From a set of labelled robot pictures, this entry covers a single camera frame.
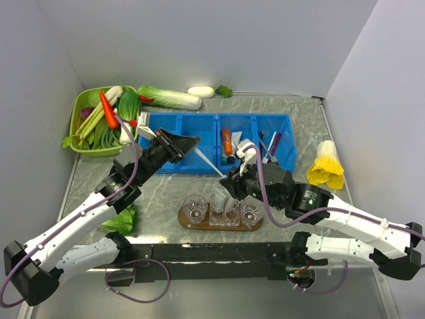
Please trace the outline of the white red toothpaste tube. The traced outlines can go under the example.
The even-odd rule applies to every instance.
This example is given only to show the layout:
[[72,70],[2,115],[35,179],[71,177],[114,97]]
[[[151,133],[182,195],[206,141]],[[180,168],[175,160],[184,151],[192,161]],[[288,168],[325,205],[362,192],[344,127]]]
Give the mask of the white red toothpaste tube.
[[225,206],[225,213],[226,214],[237,213],[237,210],[239,208],[239,204],[240,203],[237,199],[233,199],[233,198],[228,199],[228,201],[226,202],[226,206]]

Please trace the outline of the white blue toothbrush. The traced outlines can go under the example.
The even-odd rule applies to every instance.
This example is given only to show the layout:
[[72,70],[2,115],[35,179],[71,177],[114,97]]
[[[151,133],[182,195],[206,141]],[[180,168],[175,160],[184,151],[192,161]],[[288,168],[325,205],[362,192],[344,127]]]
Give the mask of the white blue toothbrush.
[[194,151],[206,164],[208,164],[215,172],[217,172],[221,178],[226,177],[198,147],[195,147]]

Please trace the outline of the clear square organizer tray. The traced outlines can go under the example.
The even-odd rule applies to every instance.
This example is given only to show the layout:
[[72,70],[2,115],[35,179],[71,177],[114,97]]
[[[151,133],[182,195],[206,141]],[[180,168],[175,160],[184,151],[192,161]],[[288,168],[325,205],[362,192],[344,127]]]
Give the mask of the clear square organizer tray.
[[237,213],[226,214],[225,210],[223,213],[217,213],[214,210],[213,203],[210,203],[209,211],[209,226],[210,227],[227,227],[235,228],[240,225],[240,205]]

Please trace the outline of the white toothpaste tube blue cap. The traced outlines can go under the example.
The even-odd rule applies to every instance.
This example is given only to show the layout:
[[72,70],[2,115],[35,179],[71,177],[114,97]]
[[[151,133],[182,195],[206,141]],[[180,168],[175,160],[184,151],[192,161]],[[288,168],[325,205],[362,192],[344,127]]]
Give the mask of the white toothpaste tube blue cap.
[[212,201],[214,210],[217,213],[223,213],[226,207],[227,194],[221,188],[216,188],[213,193],[214,199]]

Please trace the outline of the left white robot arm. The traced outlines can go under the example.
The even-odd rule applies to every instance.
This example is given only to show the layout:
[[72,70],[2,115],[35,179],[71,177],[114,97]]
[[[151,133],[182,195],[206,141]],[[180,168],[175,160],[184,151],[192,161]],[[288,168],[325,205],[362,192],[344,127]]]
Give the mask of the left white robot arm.
[[141,186],[166,162],[180,162],[200,141],[200,137],[180,136],[160,128],[151,133],[146,149],[136,142],[123,146],[109,176],[79,207],[38,237],[25,244],[12,241],[5,247],[5,282],[12,283],[29,306],[36,306],[61,282],[87,268],[110,263],[126,266],[131,259],[131,244],[118,233],[78,250],[73,246],[131,205],[141,195]]

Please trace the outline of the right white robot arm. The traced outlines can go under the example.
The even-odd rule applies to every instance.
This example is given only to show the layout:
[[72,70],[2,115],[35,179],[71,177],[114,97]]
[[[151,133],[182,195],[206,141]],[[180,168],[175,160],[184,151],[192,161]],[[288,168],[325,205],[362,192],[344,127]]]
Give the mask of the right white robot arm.
[[290,171],[275,163],[234,167],[220,184],[234,199],[261,201],[278,227],[305,223],[344,234],[336,238],[297,232],[290,257],[298,265],[324,259],[363,263],[399,280],[411,280],[424,268],[416,250],[424,240],[421,225],[375,217],[318,186],[294,181]]

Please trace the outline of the clear plastic cup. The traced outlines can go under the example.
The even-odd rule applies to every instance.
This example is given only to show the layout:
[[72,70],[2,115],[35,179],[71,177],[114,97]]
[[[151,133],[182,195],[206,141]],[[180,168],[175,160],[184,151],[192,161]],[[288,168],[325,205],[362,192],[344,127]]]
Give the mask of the clear plastic cup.
[[201,223],[204,221],[208,203],[202,195],[190,195],[183,202],[183,212],[192,223]]
[[258,201],[252,197],[240,202],[240,220],[248,229],[255,227],[264,217],[264,212]]

